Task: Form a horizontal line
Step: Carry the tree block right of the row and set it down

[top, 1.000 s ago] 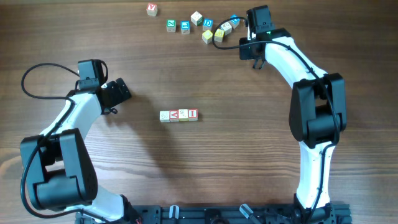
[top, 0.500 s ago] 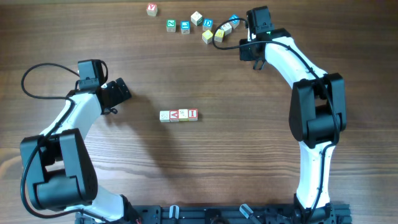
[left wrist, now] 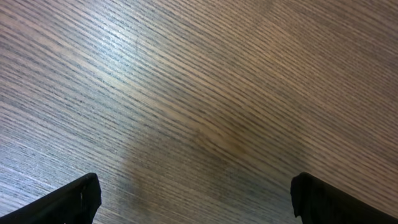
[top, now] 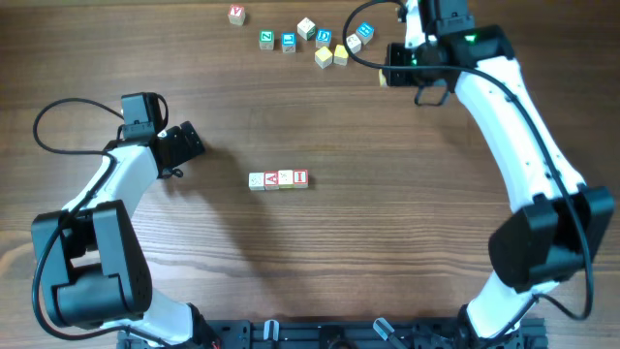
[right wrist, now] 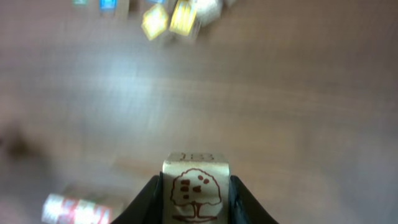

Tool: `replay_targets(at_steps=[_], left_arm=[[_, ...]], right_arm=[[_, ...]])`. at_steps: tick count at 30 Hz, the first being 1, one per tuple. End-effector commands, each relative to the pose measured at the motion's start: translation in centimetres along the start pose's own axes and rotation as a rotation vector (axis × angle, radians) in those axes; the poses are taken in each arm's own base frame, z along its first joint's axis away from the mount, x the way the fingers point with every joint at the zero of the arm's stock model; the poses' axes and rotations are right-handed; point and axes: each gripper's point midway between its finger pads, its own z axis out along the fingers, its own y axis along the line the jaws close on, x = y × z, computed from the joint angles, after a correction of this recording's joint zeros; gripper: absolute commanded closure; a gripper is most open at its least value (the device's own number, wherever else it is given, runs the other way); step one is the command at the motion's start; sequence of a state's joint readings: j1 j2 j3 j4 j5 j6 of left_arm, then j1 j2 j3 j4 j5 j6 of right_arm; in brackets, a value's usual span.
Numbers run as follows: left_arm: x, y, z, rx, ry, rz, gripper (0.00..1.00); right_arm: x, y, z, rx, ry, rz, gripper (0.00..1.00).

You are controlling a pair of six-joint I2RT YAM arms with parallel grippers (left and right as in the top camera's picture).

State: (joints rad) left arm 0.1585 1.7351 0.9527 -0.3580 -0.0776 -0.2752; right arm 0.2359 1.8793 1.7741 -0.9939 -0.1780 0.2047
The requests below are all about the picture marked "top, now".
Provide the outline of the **red A letter block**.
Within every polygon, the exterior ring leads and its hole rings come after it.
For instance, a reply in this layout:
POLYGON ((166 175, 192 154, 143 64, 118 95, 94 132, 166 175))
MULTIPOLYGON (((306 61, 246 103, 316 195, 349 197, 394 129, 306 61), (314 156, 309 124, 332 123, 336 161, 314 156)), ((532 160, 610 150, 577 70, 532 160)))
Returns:
POLYGON ((263 173, 263 186, 265 190, 278 190, 279 189, 279 173, 277 171, 270 171, 263 173))

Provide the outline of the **plain wooden picture block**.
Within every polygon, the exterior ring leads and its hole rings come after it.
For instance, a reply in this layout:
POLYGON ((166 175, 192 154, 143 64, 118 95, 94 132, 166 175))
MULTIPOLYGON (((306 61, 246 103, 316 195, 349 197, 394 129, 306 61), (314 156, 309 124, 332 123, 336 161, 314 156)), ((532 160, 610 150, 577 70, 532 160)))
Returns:
POLYGON ((294 171, 293 170, 279 170, 278 171, 278 186, 280 189, 294 188, 294 171))

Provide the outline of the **red I letter block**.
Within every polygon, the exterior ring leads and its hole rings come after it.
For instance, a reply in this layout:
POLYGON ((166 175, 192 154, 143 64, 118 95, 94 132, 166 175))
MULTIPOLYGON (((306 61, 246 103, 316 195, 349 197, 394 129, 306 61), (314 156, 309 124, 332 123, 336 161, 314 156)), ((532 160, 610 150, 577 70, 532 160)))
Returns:
POLYGON ((309 174, 305 169, 293 170, 294 188, 307 188, 309 186, 309 174))

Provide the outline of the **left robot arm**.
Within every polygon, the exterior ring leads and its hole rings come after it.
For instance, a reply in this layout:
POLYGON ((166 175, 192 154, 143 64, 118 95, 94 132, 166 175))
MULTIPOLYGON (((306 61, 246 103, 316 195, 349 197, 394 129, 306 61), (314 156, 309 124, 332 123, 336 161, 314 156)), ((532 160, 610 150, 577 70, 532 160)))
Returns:
POLYGON ((124 333, 154 347, 209 346, 215 337, 196 308, 153 288, 131 222, 149 186, 181 177, 180 165, 204 146, 190 122, 169 127, 158 93, 124 95, 121 105, 115 139, 96 153, 100 169, 73 200, 31 225, 34 316, 67 341, 124 333))

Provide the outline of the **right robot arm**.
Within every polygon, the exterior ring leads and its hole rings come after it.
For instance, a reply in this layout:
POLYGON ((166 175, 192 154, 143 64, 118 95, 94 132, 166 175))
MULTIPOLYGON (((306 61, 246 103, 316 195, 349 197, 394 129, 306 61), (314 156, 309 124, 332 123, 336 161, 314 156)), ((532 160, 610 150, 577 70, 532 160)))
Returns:
POLYGON ((511 207, 488 242, 493 271, 461 311, 453 344, 524 346, 522 318, 577 273, 587 288, 578 318, 587 318, 594 258, 614 211, 611 194, 589 187, 552 139, 501 27, 477 27, 463 1, 406 1, 397 13, 406 36, 389 49, 386 83, 443 83, 477 122, 511 207))

